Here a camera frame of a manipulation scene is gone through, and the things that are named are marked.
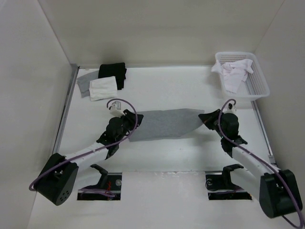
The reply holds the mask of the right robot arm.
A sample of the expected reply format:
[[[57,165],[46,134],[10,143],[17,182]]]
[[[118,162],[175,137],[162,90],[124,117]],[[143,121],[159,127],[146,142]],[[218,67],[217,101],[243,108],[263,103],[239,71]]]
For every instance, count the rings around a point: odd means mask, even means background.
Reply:
[[[246,151],[247,142],[239,135],[238,117],[230,112],[216,110],[199,114],[199,119],[221,138],[221,146],[237,163],[225,166],[221,183],[225,189],[239,187],[259,201],[264,214],[276,218],[302,210],[303,203],[293,172],[260,161]]]

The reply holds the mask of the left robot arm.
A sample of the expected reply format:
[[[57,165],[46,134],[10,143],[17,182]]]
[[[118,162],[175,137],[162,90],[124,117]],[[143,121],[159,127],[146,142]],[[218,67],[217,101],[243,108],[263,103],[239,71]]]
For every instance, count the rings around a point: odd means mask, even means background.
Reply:
[[[143,118],[142,114],[124,110],[120,117],[109,120],[105,131],[89,147],[65,156],[53,154],[30,187],[59,206],[72,193],[78,173],[91,167],[100,172],[91,177],[91,185],[96,190],[104,189],[107,185],[107,178],[104,176],[107,171],[96,163],[112,157],[118,151],[119,144],[141,125]]]

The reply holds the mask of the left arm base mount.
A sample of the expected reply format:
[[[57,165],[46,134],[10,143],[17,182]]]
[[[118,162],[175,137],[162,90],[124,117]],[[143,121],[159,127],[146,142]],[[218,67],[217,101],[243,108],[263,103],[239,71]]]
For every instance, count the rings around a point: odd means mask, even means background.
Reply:
[[[111,173],[97,164],[77,179],[78,201],[115,201],[121,199],[122,173]]]

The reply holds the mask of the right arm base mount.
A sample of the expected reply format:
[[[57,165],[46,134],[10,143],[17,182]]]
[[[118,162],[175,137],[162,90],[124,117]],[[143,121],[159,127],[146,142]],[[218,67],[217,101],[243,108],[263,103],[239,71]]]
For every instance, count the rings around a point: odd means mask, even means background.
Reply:
[[[222,172],[205,173],[209,200],[252,200],[252,196],[231,181],[231,172],[243,169],[240,164],[225,166]]]

